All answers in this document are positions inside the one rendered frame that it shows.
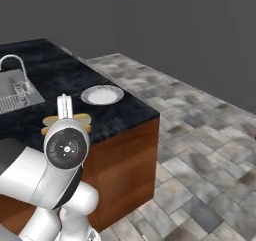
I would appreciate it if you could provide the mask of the steel sink basin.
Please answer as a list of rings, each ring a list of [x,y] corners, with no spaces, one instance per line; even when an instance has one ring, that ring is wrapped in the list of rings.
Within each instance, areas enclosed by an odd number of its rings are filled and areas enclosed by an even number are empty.
[[[28,90],[21,69],[0,72],[0,115],[43,103],[45,99],[33,84]]]

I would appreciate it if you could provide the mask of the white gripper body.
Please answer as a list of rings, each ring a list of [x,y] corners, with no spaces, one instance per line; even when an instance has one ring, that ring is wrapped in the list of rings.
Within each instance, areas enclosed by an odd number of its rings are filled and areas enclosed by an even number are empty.
[[[66,94],[57,97],[57,112],[59,119],[72,119],[73,106],[72,98]]]

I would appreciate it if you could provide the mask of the white plate with grey rim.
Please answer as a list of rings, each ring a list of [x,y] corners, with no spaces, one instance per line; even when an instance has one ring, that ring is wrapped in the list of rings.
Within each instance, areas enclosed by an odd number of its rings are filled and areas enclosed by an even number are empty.
[[[124,91],[114,85],[95,85],[81,94],[81,100],[90,105],[111,105],[124,97]]]

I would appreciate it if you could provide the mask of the wooden kitchen island cabinet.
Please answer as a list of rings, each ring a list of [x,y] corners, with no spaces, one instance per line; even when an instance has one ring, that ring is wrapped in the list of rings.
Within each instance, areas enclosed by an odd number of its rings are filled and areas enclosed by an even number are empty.
[[[90,149],[81,180],[99,194],[96,209],[88,215],[101,231],[153,197],[159,120],[149,120]],[[19,234],[36,207],[0,194],[0,224]]]

